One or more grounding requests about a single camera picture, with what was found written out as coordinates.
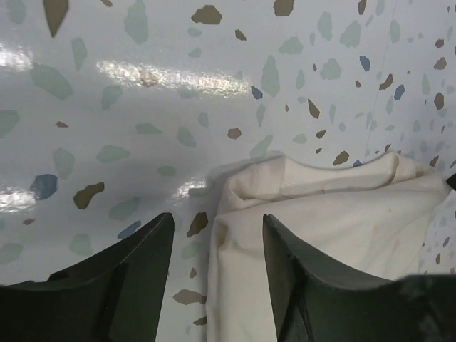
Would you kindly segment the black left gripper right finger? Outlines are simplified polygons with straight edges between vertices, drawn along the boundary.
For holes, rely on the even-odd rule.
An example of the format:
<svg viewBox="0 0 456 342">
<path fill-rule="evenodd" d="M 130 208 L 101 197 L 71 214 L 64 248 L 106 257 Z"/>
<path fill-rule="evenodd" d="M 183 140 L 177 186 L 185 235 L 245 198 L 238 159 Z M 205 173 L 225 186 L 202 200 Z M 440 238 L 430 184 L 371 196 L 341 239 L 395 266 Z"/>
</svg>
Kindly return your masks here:
<svg viewBox="0 0 456 342">
<path fill-rule="evenodd" d="M 349 267 L 263 217 L 278 341 L 454 341 L 455 275 L 395 281 Z"/>
</svg>

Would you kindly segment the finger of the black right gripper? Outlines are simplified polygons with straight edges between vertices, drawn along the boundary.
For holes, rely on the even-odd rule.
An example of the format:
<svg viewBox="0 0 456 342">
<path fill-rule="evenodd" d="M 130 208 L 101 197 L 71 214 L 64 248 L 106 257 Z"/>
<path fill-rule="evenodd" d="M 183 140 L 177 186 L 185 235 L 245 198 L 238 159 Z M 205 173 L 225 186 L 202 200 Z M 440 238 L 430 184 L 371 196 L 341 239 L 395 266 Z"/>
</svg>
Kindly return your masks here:
<svg viewBox="0 0 456 342">
<path fill-rule="evenodd" d="M 449 187 L 451 187 L 454 191 L 456 191 L 456 174 L 451 175 L 446 179 L 446 183 Z"/>
</svg>

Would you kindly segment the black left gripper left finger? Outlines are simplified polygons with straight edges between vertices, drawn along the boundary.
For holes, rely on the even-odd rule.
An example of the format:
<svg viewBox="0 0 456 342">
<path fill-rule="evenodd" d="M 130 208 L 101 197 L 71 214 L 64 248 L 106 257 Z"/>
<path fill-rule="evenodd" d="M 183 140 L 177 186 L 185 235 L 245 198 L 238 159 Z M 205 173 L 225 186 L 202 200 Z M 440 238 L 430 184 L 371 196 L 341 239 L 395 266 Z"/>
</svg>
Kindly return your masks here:
<svg viewBox="0 0 456 342">
<path fill-rule="evenodd" d="M 175 223 L 162 213 L 47 281 L 1 288 L 2 341 L 154 341 Z"/>
</svg>

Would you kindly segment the cream white t shirt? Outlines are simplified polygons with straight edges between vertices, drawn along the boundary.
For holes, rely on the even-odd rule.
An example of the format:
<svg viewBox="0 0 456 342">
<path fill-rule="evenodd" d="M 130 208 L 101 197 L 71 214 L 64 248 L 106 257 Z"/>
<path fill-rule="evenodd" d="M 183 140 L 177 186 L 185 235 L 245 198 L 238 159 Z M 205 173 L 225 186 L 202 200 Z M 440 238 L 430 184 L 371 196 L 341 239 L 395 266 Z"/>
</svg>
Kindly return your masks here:
<svg viewBox="0 0 456 342">
<path fill-rule="evenodd" d="M 431 166 L 394 152 L 344 170 L 280 157 L 232 175 L 210 240 L 208 340 L 274 340 L 265 214 L 330 257 L 395 280 L 418 271 L 432 214 L 449 192 Z"/>
</svg>

